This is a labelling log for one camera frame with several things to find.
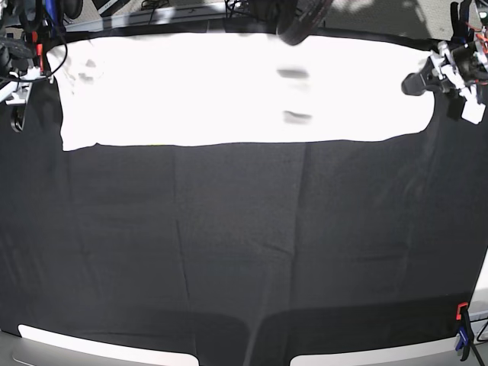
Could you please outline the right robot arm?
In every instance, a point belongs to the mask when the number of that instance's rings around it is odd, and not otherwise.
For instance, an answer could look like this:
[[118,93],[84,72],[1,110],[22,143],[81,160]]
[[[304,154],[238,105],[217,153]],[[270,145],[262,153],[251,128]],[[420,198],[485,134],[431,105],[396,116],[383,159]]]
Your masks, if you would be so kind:
[[1,102],[11,107],[16,133],[24,130],[34,84],[53,80],[44,52],[53,24],[46,1],[1,2]]

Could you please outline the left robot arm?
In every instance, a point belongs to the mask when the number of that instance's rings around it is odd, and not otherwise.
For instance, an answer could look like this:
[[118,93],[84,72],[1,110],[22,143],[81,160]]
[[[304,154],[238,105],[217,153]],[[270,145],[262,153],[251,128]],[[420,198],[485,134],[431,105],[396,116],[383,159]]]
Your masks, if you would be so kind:
[[420,96],[441,92],[465,101],[483,103],[487,86],[487,28],[468,29],[468,39],[459,44],[441,41],[418,72],[410,73],[401,84],[403,94]]

